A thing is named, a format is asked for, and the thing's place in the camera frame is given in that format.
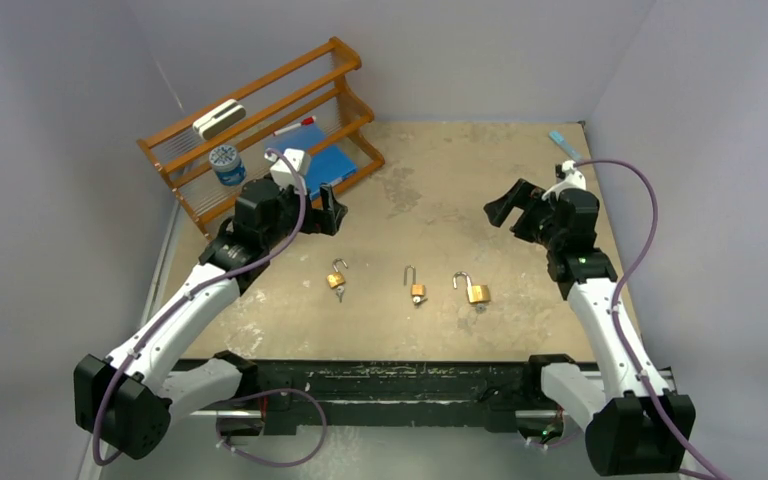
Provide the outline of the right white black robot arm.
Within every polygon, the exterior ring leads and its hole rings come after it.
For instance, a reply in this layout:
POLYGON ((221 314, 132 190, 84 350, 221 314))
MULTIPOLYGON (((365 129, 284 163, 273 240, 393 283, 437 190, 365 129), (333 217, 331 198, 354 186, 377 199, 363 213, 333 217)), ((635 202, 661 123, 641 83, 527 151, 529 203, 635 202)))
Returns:
POLYGON ((678 472, 686 452, 678 438, 691 433, 695 407, 670 388, 633 335, 617 273, 596 245, 598 198, 520 179, 484 211, 499 227, 515 208, 522 213, 513 235, 545 248, 549 277, 582 325, 602 381, 596 386, 568 360, 547 363, 522 379, 524 399, 560 406, 583 430, 588 459, 602 476, 678 472))

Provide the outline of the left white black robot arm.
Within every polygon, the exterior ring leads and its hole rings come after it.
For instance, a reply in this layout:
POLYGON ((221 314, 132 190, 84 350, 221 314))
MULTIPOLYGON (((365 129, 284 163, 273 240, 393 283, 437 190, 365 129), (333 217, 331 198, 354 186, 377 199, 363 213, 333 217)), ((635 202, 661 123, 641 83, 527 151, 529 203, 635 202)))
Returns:
POLYGON ((185 283, 141 329, 103 358, 92 354, 73 372, 76 424, 92 435, 93 456, 146 457, 183 417, 218 402, 252 405, 262 391, 254 363, 222 351, 201 366, 173 368, 205 328, 240 298, 298 234, 333 236, 348 212, 332 186, 319 188, 320 207, 270 177, 246 184, 234 214, 220 225, 185 283))

